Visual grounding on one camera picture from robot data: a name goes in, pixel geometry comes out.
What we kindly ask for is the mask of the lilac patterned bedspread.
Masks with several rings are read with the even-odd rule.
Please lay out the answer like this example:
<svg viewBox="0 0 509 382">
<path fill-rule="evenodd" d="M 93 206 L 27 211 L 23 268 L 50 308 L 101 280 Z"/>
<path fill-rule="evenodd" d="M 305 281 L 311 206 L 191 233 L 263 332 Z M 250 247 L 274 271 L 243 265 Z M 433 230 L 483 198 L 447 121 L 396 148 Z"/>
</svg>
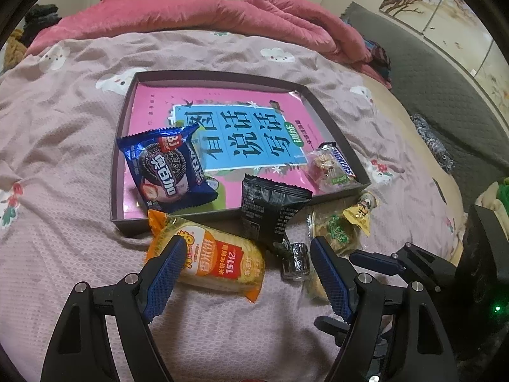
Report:
<svg viewBox="0 0 509 382">
<path fill-rule="evenodd" d="M 110 220 L 116 127 L 125 91 L 112 79 L 144 69 L 214 70 L 306 86 L 367 168 L 377 199 L 367 250 L 412 242 L 449 258 L 463 200 L 382 84 L 310 49 L 198 30 L 64 40 L 1 78 L 1 344 L 37 381 L 74 285 L 115 284 L 139 271 L 150 242 Z M 337 355 L 304 301 L 269 264 L 259 299 L 179 284 L 151 330 L 177 381 L 320 381 Z"/>
</svg>

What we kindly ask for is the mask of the pink Chinese workbook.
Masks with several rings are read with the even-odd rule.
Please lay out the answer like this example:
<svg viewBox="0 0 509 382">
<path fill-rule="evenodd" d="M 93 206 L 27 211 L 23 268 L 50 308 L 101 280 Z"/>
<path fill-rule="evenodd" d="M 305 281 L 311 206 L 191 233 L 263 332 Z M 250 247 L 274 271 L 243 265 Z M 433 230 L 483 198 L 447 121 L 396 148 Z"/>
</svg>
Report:
<svg viewBox="0 0 509 382">
<path fill-rule="evenodd" d="M 136 86 L 127 134 L 193 123 L 193 145 L 218 197 L 186 213 L 237 209 L 247 173 L 319 193 L 304 173 L 306 156 L 332 137 L 298 92 Z"/>
</svg>

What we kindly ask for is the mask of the blue Oreo packet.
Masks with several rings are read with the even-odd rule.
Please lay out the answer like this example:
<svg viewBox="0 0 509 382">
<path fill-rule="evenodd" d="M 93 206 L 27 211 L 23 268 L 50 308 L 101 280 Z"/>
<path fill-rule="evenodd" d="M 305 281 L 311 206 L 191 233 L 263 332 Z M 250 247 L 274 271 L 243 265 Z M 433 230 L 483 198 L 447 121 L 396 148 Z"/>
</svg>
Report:
<svg viewBox="0 0 509 382">
<path fill-rule="evenodd" d="M 151 129 L 116 141 L 148 209 L 173 213 L 217 199 L 192 143 L 198 129 Z"/>
</svg>

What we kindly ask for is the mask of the orange rice cracker packet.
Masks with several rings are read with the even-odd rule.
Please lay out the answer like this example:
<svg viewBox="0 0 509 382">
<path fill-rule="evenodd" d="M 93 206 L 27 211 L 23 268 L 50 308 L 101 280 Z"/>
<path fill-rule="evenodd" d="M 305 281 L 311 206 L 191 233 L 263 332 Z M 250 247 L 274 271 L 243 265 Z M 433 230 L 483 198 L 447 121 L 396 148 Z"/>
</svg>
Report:
<svg viewBox="0 0 509 382">
<path fill-rule="evenodd" d="M 264 256 L 248 239 L 151 209 L 148 223 L 153 239 L 146 259 L 162 254 L 174 236 L 184 239 L 186 256 L 178 280 L 190 286 L 259 297 L 265 273 Z"/>
</svg>

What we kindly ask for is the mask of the small dark foil candy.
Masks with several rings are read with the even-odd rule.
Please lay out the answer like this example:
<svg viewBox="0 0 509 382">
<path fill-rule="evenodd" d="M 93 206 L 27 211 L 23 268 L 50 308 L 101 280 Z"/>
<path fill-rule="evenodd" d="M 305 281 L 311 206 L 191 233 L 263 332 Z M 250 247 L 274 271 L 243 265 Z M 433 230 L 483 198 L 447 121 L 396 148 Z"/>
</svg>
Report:
<svg viewBox="0 0 509 382">
<path fill-rule="evenodd" d="M 305 281 L 310 275 L 310 254 L 303 242 L 291 243 L 281 259 L 281 276 L 284 280 Z"/>
</svg>

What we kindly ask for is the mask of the folded colourful clothes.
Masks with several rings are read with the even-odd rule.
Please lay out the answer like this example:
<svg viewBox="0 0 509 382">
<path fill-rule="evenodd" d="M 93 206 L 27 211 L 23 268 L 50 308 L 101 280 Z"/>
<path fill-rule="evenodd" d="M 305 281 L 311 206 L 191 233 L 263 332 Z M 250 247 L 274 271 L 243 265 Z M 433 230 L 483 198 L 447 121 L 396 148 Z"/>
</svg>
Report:
<svg viewBox="0 0 509 382">
<path fill-rule="evenodd" d="M 361 66 L 361 72 L 376 79 L 385 86 L 391 85 L 391 60 L 386 50 L 377 42 L 364 38 L 364 44 L 367 52 L 371 55 L 371 60 Z"/>
</svg>

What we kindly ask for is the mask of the brown knitted blanket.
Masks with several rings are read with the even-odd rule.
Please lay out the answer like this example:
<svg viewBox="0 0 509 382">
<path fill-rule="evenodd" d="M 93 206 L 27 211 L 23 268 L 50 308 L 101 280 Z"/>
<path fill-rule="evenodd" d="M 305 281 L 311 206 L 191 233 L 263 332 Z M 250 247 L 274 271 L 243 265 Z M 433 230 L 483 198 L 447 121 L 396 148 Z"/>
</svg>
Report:
<svg viewBox="0 0 509 382">
<path fill-rule="evenodd" d="M 23 60 L 27 48 L 20 42 L 22 36 L 23 31 L 15 29 L 7 39 L 3 57 L 3 70 L 12 69 Z"/>
</svg>

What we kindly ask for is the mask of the Snickers bar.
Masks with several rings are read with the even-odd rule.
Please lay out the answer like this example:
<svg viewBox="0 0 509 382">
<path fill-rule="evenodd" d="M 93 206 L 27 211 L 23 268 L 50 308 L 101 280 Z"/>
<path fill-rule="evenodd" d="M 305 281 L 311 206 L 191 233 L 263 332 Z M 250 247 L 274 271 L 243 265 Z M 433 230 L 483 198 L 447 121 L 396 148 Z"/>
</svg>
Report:
<svg viewBox="0 0 509 382">
<path fill-rule="evenodd" d="M 325 156 L 328 162 L 332 164 L 333 168 L 340 168 L 342 172 L 352 178 L 356 178 L 355 172 L 350 166 L 349 162 L 343 155 L 343 152 L 334 142 L 325 142 L 322 143 L 318 150 L 322 153 L 322 156 Z"/>
</svg>

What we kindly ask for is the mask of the yellow long snack packet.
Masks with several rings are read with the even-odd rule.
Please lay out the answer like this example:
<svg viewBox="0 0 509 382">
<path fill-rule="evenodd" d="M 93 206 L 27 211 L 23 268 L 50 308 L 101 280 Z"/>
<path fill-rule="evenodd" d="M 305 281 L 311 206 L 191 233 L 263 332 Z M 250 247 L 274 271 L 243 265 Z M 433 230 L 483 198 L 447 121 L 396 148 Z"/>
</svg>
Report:
<svg viewBox="0 0 509 382">
<path fill-rule="evenodd" d="M 371 236 L 371 212 L 377 207 L 377 199 L 371 192 L 364 192 L 352 205 L 343 210 L 343 217 L 357 226 L 366 236 Z"/>
</svg>

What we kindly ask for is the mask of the pink quilt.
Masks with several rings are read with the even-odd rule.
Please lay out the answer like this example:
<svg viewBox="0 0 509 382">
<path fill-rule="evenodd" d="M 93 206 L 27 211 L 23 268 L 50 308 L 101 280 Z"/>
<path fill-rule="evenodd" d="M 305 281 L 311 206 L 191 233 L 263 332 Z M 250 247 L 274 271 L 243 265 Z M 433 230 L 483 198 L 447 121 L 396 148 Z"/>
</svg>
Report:
<svg viewBox="0 0 509 382">
<path fill-rule="evenodd" d="M 36 55 L 61 40 L 176 29 L 257 35 L 292 43 L 349 65 L 386 88 L 392 86 L 371 67 L 373 57 L 361 34 L 308 0 L 100 0 L 43 29 L 27 53 Z"/>
</svg>

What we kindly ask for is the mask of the dark patterned pillow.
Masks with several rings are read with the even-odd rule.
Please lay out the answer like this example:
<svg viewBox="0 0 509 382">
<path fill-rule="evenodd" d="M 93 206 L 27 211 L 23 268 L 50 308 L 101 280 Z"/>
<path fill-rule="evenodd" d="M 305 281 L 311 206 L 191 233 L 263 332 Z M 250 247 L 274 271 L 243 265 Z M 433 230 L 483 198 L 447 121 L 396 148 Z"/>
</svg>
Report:
<svg viewBox="0 0 509 382">
<path fill-rule="evenodd" d="M 455 162 L 445 145 L 436 136 L 430 124 L 419 114 L 410 115 L 410 118 L 436 162 L 445 173 L 452 174 Z"/>
</svg>

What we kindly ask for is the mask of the black snack packet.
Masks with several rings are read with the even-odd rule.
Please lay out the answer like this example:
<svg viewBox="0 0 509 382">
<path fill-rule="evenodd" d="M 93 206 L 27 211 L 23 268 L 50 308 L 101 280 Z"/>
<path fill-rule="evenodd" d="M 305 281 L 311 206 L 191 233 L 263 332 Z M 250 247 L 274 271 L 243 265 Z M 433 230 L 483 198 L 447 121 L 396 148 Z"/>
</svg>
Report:
<svg viewBox="0 0 509 382">
<path fill-rule="evenodd" d="M 286 224 L 311 198 L 312 191 L 303 187 L 246 174 L 241 183 L 244 236 L 285 258 L 290 253 Z"/>
</svg>

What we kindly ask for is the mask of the grey padded headboard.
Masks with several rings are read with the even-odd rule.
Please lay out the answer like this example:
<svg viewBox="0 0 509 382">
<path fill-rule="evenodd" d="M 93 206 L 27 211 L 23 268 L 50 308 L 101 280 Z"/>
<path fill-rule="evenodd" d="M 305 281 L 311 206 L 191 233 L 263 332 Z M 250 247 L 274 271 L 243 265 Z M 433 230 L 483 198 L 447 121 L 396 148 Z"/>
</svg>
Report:
<svg viewBox="0 0 509 382">
<path fill-rule="evenodd" d="M 355 2 L 341 18 L 386 50 L 392 93 L 409 115 L 430 124 L 452 157 L 464 209 L 508 176 L 508 135 L 460 72 L 418 37 Z"/>
</svg>

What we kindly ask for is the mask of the floral wall painting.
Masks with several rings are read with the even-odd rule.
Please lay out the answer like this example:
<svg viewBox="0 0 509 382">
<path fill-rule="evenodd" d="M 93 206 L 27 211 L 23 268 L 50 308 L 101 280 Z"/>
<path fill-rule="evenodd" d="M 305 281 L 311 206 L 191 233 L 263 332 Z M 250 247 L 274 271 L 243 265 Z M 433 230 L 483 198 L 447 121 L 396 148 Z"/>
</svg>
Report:
<svg viewBox="0 0 509 382">
<path fill-rule="evenodd" d="M 379 11 L 414 29 L 481 86 L 508 117 L 508 62 L 464 0 L 383 0 Z"/>
</svg>

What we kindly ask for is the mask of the clear nut candy packet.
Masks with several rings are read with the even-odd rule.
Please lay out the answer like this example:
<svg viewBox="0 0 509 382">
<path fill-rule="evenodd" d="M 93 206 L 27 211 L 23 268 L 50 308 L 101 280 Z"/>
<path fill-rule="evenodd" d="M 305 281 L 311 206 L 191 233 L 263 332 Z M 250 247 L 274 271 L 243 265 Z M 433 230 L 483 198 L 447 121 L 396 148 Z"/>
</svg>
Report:
<svg viewBox="0 0 509 382">
<path fill-rule="evenodd" d="M 357 178 L 352 178 L 338 167 L 333 168 L 318 149 L 307 154 L 305 174 L 310 182 L 325 193 L 346 191 L 359 185 Z"/>
</svg>

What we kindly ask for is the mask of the pile of dark clothes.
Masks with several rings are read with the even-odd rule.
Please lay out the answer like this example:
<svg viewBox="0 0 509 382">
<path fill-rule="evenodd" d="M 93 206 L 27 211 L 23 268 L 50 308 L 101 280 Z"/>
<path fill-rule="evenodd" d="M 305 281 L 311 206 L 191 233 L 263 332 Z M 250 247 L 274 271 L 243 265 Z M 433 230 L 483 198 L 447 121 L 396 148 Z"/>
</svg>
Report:
<svg viewBox="0 0 509 382">
<path fill-rule="evenodd" d="M 23 34 L 20 42 L 29 47 L 43 29 L 52 27 L 61 20 L 55 4 L 35 4 L 24 17 Z"/>
</svg>

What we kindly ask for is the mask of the dark shallow box tray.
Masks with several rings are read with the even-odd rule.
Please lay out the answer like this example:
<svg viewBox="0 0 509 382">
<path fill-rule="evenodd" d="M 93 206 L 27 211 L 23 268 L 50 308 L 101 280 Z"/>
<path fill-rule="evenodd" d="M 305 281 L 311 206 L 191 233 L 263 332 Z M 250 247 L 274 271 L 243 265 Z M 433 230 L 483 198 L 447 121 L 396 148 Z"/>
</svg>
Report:
<svg viewBox="0 0 509 382">
<path fill-rule="evenodd" d="M 194 147 L 217 199 L 187 208 L 201 223 L 236 216 L 246 174 L 298 185 L 313 203 L 355 196 L 369 179 L 331 113 L 304 85 L 242 73 L 134 68 L 105 79 L 121 95 L 118 136 L 196 125 Z"/>
</svg>

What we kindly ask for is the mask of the clear crispy snack packet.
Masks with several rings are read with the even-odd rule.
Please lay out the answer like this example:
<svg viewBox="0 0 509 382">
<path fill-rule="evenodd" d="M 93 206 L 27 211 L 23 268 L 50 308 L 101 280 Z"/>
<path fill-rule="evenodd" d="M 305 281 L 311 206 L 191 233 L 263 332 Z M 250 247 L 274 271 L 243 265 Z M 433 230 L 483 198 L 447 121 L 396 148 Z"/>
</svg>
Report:
<svg viewBox="0 0 509 382">
<path fill-rule="evenodd" d="M 361 248 L 360 233 L 340 211 L 312 210 L 307 217 L 309 240 L 322 236 L 339 255 L 347 255 Z"/>
</svg>

